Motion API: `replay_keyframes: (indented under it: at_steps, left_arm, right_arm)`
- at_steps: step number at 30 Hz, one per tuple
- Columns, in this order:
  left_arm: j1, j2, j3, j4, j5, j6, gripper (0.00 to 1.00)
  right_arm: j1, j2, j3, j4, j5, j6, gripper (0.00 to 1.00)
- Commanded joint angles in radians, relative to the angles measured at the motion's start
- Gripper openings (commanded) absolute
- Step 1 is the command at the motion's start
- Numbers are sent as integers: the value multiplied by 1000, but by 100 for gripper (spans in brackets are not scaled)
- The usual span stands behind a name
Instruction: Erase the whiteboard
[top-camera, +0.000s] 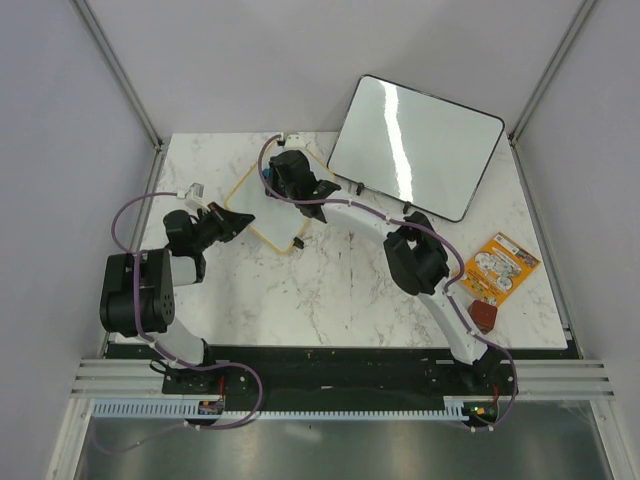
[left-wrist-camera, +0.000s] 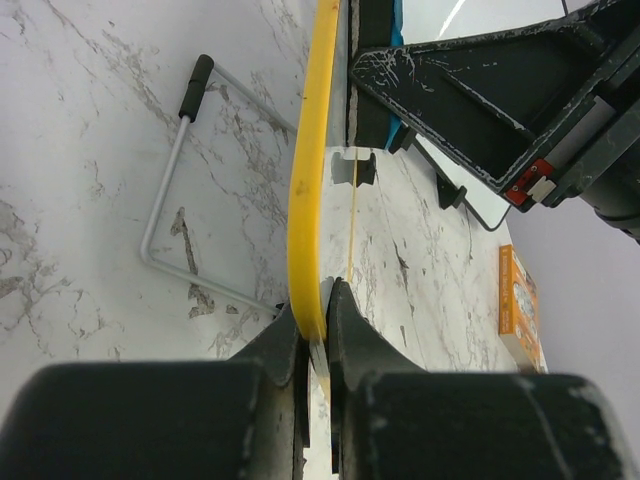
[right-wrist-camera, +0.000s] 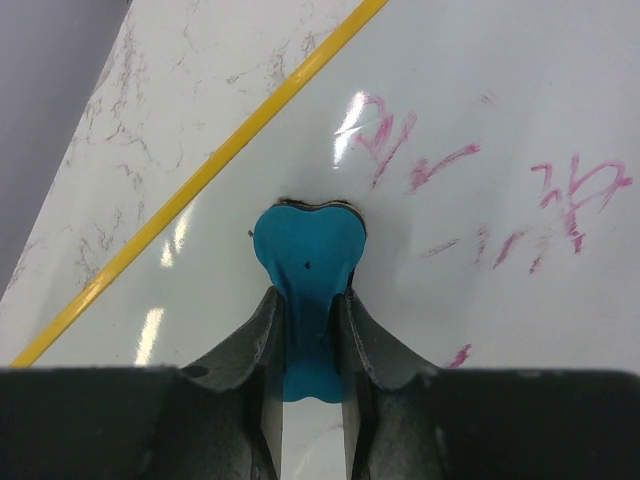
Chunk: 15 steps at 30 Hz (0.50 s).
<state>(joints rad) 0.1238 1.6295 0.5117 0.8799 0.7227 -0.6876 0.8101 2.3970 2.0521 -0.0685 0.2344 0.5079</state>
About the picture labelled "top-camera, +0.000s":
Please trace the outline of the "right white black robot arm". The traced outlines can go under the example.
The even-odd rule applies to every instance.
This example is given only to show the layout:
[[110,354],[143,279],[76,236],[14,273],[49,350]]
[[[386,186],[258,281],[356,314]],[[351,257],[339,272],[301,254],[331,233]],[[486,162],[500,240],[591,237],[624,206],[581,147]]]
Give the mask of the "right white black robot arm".
[[342,226],[381,245],[395,284],[426,306],[445,335],[460,386],[477,394],[493,383],[500,354],[454,296],[452,285],[461,278],[453,276],[448,265],[454,248],[435,233],[425,215],[389,217],[337,183],[318,179],[299,150],[272,157],[267,168],[258,168],[258,174],[267,195],[295,206],[303,216]]

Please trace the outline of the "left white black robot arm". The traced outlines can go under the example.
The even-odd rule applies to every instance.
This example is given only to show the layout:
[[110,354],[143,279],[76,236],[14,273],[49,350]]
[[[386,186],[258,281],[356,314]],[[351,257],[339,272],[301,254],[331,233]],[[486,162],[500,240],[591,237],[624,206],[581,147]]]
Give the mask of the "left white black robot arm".
[[219,369],[206,341],[177,318],[175,289],[204,281],[204,252],[215,243],[235,239],[253,221],[215,202],[196,215],[173,210],[163,218],[167,244],[107,259],[99,306],[102,327],[109,333],[138,338],[177,369],[185,382],[208,393],[219,382]]

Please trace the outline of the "yellow framed small whiteboard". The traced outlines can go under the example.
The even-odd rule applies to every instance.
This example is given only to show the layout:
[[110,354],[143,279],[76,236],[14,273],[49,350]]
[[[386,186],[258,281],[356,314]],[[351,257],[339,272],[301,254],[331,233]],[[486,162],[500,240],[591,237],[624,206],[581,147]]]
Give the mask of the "yellow framed small whiteboard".
[[252,214],[249,229],[263,242],[281,254],[288,253],[310,223],[310,219],[292,204],[269,197],[254,162],[225,199],[226,210]]

